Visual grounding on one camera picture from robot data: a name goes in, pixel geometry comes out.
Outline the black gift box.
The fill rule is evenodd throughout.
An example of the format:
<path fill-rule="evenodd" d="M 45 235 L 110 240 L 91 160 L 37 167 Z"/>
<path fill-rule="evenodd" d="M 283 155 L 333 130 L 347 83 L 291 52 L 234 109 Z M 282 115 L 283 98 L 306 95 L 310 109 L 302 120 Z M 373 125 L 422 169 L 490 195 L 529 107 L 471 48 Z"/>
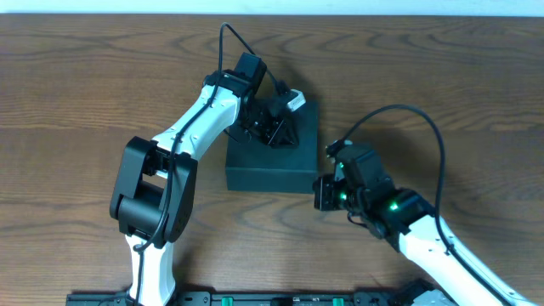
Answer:
<path fill-rule="evenodd" d="M 310 101 L 294 114 L 299 145 L 274 149 L 241 127 L 229 133 L 225 173 L 229 190 L 311 194 L 318 177 L 319 105 Z"/>

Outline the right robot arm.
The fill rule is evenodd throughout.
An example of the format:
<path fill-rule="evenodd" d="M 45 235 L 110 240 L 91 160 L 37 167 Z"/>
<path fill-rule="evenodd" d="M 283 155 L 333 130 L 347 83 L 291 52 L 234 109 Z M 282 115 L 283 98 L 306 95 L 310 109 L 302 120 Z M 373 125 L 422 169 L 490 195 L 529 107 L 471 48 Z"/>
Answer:
<path fill-rule="evenodd" d="M 314 182 L 316 209 L 346 211 L 350 223 L 385 240 L 458 305 L 530 304 L 460 242 L 424 197 L 396 186 L 368 144 L 338 140 L 326 154 L 334 171 Z"/>

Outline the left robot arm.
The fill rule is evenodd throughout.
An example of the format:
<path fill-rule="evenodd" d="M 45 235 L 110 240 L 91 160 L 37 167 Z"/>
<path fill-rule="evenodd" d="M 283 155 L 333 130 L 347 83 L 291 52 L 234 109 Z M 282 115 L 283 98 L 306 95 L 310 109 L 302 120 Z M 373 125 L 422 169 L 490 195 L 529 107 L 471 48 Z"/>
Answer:
<path fill-rule="evenodd" d="M 303 93 L 284 82 L 270 99 L 256 99 L 267 65 L 244 53 L 232 70 L 218 68 L 203 80 L 196 102 L 167 130 L 125 146 L 110 201 L 131 249 L 129 305 L 167 305 L 176 291 L 173 244 L 192 212 L 199 160 L 227 128 L 238 124 L 270 147 L 304 105 Z"/>

